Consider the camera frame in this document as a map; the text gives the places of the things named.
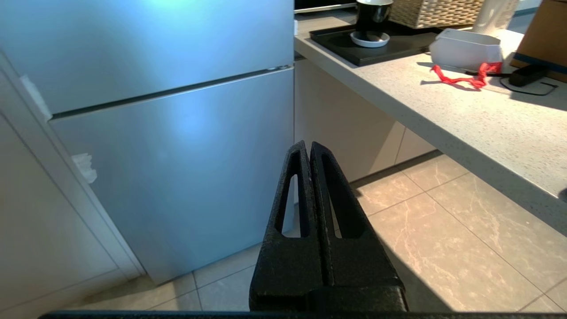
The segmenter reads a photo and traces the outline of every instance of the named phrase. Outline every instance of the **cabinet door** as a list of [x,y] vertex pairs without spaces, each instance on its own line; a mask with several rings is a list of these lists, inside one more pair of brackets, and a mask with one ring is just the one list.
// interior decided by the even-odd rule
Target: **cabinet door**
[[435,150],[435,147],[413,133],[409,128],[405,129],[404,138],[401,140],[400,151],[397,154],[396,164],[411,160]]
[[348,181],[394,165],[404,126],[327,72],[295,62],[295,140],[328,147]]
[[[0,317],[38,315],[61,305],[41,299],[119,272],[1,113],[0,167]],[[88,290],[74,290],[75,298]]]
[[157,282],[263,239],[293,143],[293,70],[52,120]]

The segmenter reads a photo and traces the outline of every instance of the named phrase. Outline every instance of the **silver refrigerator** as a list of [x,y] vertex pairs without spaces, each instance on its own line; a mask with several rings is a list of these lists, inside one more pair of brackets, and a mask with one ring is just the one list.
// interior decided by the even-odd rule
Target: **silver refrigerator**
[[293,7],[0,2],[1,49],[154,282],[261,242],[293,143]]

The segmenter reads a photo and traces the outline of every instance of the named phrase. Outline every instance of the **countertop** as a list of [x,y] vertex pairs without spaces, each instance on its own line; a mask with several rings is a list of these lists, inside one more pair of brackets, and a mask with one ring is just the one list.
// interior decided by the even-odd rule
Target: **countertop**
[[[567,83],[546,78],[560,85],[548,96],[511,93],[494,80],[480,91],[467,84],[457,88],[440,83],[429,71],[427,53],[358,67],[309,35],[354,23],[351,11],[296,19],[299,54],[567,235]],[[505,56],[521,38],[503,33]],[[451,71],[445,75],[463,76]]]

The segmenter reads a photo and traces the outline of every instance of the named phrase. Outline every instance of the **floor tile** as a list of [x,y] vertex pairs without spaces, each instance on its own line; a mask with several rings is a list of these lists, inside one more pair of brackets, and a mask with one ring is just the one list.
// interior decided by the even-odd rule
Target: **floor tile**
[[199,288],[203,311],[249,311],[248,294],[254,267]]
[[447,313],[453,310],[406,263],[392,252],[388,245],[384,250],[397,275],[404,283],[405,301],[410,312]]
[[256,264],[261,244],[242,250],[234,255],[194,271],[197,287],[203,287],[242,269]]
[[398,169],[388,169],[351,184],[364,213],[372,215],[423,192]]
[[455,311],[516,311],[541,294],[427,194],[369,219],[383,242]]
[[473,174],[428,194],[542,291],[567,277],[567,237]]
[[194,290],[148,310],[201,311],[201,303],[197,291]]
[[468,172],[449,156],[439,154],[434,152],[418,157],[401,164],[398,168],[426,191]]
[[556,304],[567,311],[567,280],[546,293]]
[[553,300],[543,295],[520,312],[564,312]]
[[121,286],[87,297],[66,309],[145,310],[195,290],[193,274],[157,286],[148,276],[138,277]]

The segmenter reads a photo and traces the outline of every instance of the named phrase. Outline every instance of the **wicker basket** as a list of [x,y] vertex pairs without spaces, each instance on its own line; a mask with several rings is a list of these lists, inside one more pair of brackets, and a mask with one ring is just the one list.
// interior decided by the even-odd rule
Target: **wicker basket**
[[473,24],[484,0],[394,0],[390,21],[414,29]]

